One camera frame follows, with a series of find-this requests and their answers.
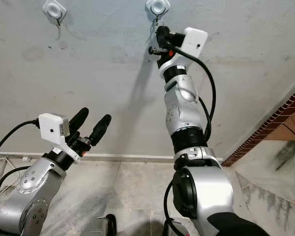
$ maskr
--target white bracket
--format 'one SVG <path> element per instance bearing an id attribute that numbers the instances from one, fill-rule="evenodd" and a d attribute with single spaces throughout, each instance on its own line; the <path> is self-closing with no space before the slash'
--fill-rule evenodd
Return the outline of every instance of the white bracket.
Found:
<path id="1" fill-rule="evenodd" d="M 65 142 L 65 137 L 70 135 L 67 118 L 60 115 L 44 113 L 38 116 L 41 138 L 51 142 L 56 148 L 64 151 L 77 162 L 80 156 Z"/>

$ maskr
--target white wall hook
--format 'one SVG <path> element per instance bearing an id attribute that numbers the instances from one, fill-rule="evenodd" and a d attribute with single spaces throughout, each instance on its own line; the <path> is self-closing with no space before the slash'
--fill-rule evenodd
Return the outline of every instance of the white wall hook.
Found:
<path id="1" fill-rule="evenodd" d="M 152 14 L 159 16 L 167 12 L 171 7 L 171 4 L 168 0 L 148 0 L 146 2 L 146 7 Z"/>
<path id="2" fill-rule="evenodd" d="M 61 22 L 67 13 L 67 10 L 56 0 L 47 0 L 43 6 L 43 11 L 47 16 Z"/>

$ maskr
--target tiled floor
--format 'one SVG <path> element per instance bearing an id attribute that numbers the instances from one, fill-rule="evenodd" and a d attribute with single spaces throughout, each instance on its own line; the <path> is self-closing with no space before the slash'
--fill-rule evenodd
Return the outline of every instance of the tiled floor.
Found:
<path id="1" fill-rule="evenodd" d="M 20 159 L 12 162 L 27 165 Z M 250 219 L 236 175 L 225 171 L 235 190 L 235 212 Z M 41 235 L 91 236 L 99 226 L 96 218 L 113 213 L 119 236 L 160 236 L 165 220 L 163 195 L 173 173 L 170 163 L 81 161 L 68 170 Z M 190 235 L 197 236 L 191 221 L 175 210 L 172 199 L 169 195 L 171 216 L 181 221 Z"/>

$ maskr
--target baseboard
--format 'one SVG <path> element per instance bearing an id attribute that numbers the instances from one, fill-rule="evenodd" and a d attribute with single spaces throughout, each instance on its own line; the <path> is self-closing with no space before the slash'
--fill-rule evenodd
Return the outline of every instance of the baseboard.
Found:
<path id="1" fill-rule="evenodd" d="M 37 159 L 41 157 L 43 153 L 39 152 L 0 152 L 0 157 L 10 158 L 22 158 L 31 157 Z M 173 163 L 173 156 L 154 156 L 154 155 L 119 155 L 119 154 L 97 154 L 97 153 L 87 153 L 81 160 L 90 161 L 138 161 L 138 162 L 167 162 Z"/>

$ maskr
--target marble floor tile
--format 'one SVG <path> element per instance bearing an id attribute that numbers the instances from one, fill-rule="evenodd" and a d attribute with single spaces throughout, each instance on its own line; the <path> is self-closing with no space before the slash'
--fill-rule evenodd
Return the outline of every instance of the marble floor tile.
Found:
<path id="1" fill-rule="evenodd" d="M 42 236 L 79 236 L 102 216 L 112 193 L 119 162 L 81 161 L 67 171 L 54 197 Z"/>
<path id="2" fill-rule="evenodd" d="M 173 174 L 170 163 L 122 162 L 108 207 L 162 210 Z"/>

